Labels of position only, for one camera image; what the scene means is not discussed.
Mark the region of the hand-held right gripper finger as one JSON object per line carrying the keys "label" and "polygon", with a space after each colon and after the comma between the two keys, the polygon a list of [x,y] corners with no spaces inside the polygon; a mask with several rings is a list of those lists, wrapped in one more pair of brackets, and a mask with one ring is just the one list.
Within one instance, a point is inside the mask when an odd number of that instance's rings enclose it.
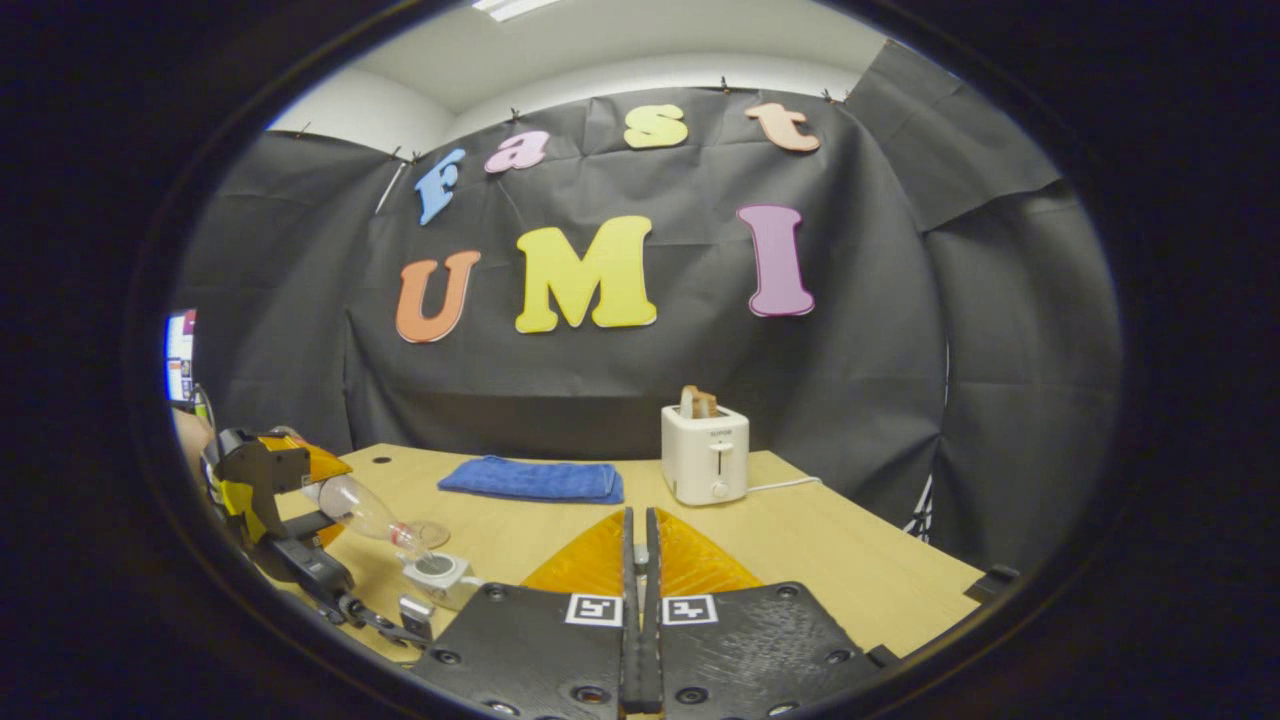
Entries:
{"label": "hand-held right gripper finger", "polygon": [[640,629],[632,510],[585,536],[596,556],[558,585],[484,584],[411,674],[499,719],[625,717],[625,651]]}
{"label": "hand-held right gripper finger", "polygon": [[800,582],[765,584],[686,521],[646,511],[644,659],[666,719],[792,719],[886,667]]}

